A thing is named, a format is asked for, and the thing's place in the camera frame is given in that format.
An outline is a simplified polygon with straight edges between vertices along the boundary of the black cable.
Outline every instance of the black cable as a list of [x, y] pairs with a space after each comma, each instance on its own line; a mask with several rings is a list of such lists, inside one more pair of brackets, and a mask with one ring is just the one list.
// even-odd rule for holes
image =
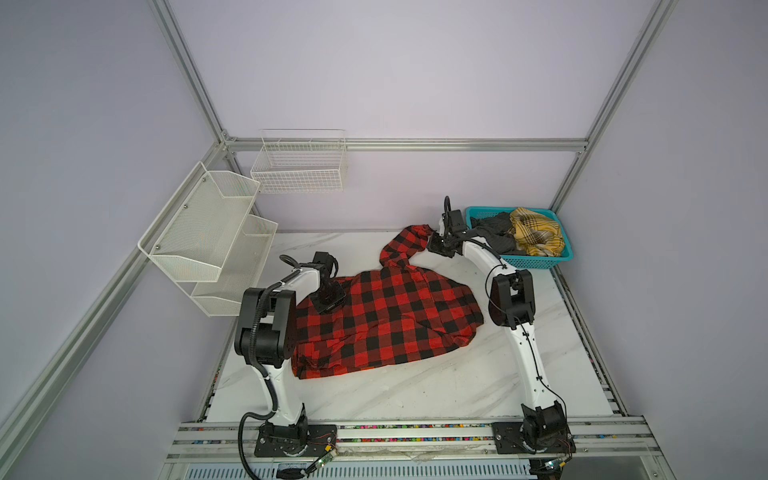
[[253, 412], [246, 412], [246, 414], [243, 415], [243, 418], [240, 419], [240, 424], [237, 426], [237, 453], [240, 454], [240, 463], [243, 465], [243, 469], [245, 469], [248, 476], [251, 477], [252, 480], [261, 480], [258, 475], [253, 473], [253, 470], [250, 469], [250, 465], [248, 465], [248, 461], [245, 459], [245, 451], [243, 449], [243, 429], [245, 428], [245, 421], [248, 418], [260, 420]]
[[568, 406], [565, 405], [565, 400], [563, 400], [563, 397], [559, 396], [557, 392], [555, 392], [553, 389], [549, 388], [546, 383], [544, 383], [544, 380], [541, 377], [541, 374], [538, 372], [538, 363], [536, 362], [536, 354], [533, 350], [533, 344], [531, 343], [531, 336], [528, 335], [528, 332], [525, 331], [525, 327], [523, 326], [522, 322], [520, 322], [520, 328], [523, 329], [523, 335], [525, 336], [525, 339], [528, 341], [528, 346], [531, 348], [531, 356], [533, 357], [533, 366], [536, 368], [536, 379], [539, 383], [541, 383], [544, 388], [552, 392], [552, 394], [560, 399], [561, 402], [563, 402], [563, 416], [565, 417], [565, 423], [568, 423]]
[[491, 273], [493, 273], [493, 270], [496, 270], [496, 269], [497, 269], [497, 268], [499, 268], [500, 266], [501, 266], [501, 267], [503, 267], [503, 268], [505, 268], [505, 269], [507, 268], [507, 264], [506, 264], [506, 263], [500, 263], [499, 265], [494, 265], [494, 267], [493, 267], [493, 268], [491, 268], [491, 271], [490, 271], [490, 272], [488, 272], [488, 275], [486, 275], [486, 276], [485, 276], [485, 295], [488, 297], [488, 302], [489, 302], [491, 305], [495, 306], [495, 307], [496, 307], [496, 309], [497, 309], [499, 312], [502, 312], [502, 313], [503, 313], [503, 312], [504, 312], [504, 310], [502, 310], [502, 308], [501, 308], [500, 306], [498, 306], [498, 305], [496, 305], [495, 303], [493, 303], [493, 300], [491, 300], [491, 294], [490, 294], [490, 292], [488, 291], [488, 279], [489, 279], [489, 278], [491, 278]]

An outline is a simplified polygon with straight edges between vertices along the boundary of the yellow plaid cloth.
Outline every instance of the yellow plaid cloth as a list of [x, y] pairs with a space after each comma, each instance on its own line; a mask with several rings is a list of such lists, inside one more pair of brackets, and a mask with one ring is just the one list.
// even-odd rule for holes
[[560, 257], [565, 240], [560, 224], [527, 208], [518, 208], [509, 214], [512, 233], [518, 250], [525, 250], [532, 257]]

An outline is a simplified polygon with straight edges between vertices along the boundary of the colorful cable strip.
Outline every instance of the colorful cable strip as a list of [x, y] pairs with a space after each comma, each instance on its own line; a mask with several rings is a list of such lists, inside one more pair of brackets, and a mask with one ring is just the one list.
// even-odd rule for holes
[[339, 439], [338, 443], [377, 443], [377, 442], [477, 442], [493, 440], [493, 437], [405, 437], [397, 439]]
[[456, 429], [489, 426], [491, 426], [490, 423], [433, 423], [428, 425], [340, 425], [339, 429]]

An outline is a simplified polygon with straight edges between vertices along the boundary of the white robotic arm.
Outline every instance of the white robotic arm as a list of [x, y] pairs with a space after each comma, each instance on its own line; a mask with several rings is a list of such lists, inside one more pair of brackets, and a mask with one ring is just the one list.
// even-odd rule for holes
[[439, 231], [430, 237], [427, 250], [444, 257], [463, 255], [486, 275], [483, 287], [484, 296], [488, 298], [488, 316], [504, 330], [515, 353], [525, 388], [525, 402], [521, 405], [523, 422], [519, 424], [519, 432], [512, 433], [509, 433], [510, 425], [494, 425], [497, 451], [517, 452], [515, 449], [503, 451], [502, 440], [522, 452], [556, 452], [561, 448], [570, 451], [572, 441], [564, 401], [549, 385], [536, 343], [531, 273], [502, 260], [483, 237], [466, 225], [461, 211], [451, 210], [448, 197]]
[[[482, 237], [473, 237], [475, 240], [485, 243], [485, 239]], [[485, 275], [485, 296], [489, 297], [489, 293], [493, 287], [493, 275], [495, 274], [509, 274], [518, 271], [512, 265], [499, 260], [493, 256], [485, 248], [471, 242], [464, 242], [462, 244], [462, 254], [464, 257], [474, 263], [481, 274]], [[488, 298], [488, 311], [497, 308], [491, 304], [491, 299]], [[557, 397], [548, 390], [549, 381], [547, 380], [547, 374], [544, 371], [544, 363], [541, 361], [541, 355], [538, 352], [538, 345], [536, 343], [535, 327], [533, 322], [523, 322], [519, 325], [519, 328], [502, 328], [504, 334], [509, 338], [512, 344], [512, 351], [515, 353], [515, 361], [517, 362], [520, 370], [520, 379], [523, 387], [525, 388], [525, 405], [535, 409], [536, 407], [546, 408], [554, 405]]]

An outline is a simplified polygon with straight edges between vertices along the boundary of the teal plastic basket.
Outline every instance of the teal plastic basket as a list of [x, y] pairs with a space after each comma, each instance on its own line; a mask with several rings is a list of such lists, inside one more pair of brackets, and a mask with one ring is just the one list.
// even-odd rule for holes
[[[488, 218], [488, 217], [494, 217], [498, 215], [501, 212], [512, 212], [517, 207], [512, 208], [504, 208], [504, 207], [467, 207], [466, 211], [466, 219], [467, 219], [467, 225], [469, 225], [469, 228], [472, 228], [472, 220], [471, 218]], [[536, 212], [537, 214], [545, 215], [546, 217], [551, 218], [552, 220], [558, 222], [560, 224], [560, 228], [563, 232], [563, 240], [565, 240], [565, 248], [563, 249], [562, 257], [527, 257], [523, 255], [502, 255], [502, 258], [507, 261], [507, 263], [510, 263], [513, 266], [516, 266], [519, 269], [526, 269], [526, 268], [552, 268], [553, 266], [557, 265], [560, 262], [567, 262], [570, 259], [574, 257], [573, 250], [571, 250], [571, 242], [568, 241], [568, 235], [565, 234], [565, 229], [563, 229], [563, 224], [558, 218], [557, 215], [554, 214], [552, 210], [546, 210], [544, 208], [528, 208], [531, 211]]]

